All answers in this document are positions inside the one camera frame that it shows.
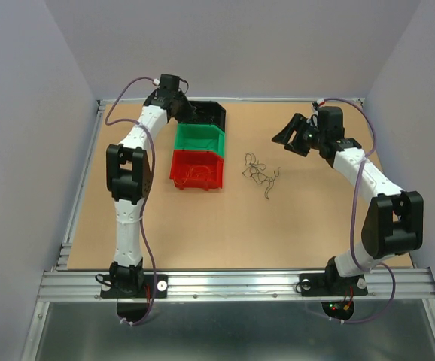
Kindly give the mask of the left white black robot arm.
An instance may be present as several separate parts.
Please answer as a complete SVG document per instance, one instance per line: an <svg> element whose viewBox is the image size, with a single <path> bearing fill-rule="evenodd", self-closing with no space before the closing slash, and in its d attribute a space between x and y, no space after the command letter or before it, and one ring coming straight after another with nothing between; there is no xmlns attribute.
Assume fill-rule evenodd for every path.
<svg viewBox="0 0 435 361"><path fill-rule="evenodd" d="M146 79L155 90L145 99L139 118L129 120L133 124L129 133L105 152L106 186L116 212L116 250L105 284L127 296L137 296L144 289L140 231L154 178L154 139L172 118L182 121L194 114L179 76Z"/></svg>

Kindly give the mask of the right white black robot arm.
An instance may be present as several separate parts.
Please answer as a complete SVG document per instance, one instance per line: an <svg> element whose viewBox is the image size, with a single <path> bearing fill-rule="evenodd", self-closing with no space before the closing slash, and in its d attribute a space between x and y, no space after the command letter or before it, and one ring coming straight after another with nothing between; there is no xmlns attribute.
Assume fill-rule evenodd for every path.
<svg viewBox="0 0 435 361"><path fill-rule="evenodd" d="M331 293L341 293L350 280L381 261L418 250L423 245L424 199L389 180L353 138L345 136L344 115L337 106L313 104L310 117L293 115L272 138L285 150L307 156L318 151L328 165L354 186L354 196L368 204L360 242L351 241L345 253L331 258L320 283Z"/></svg>

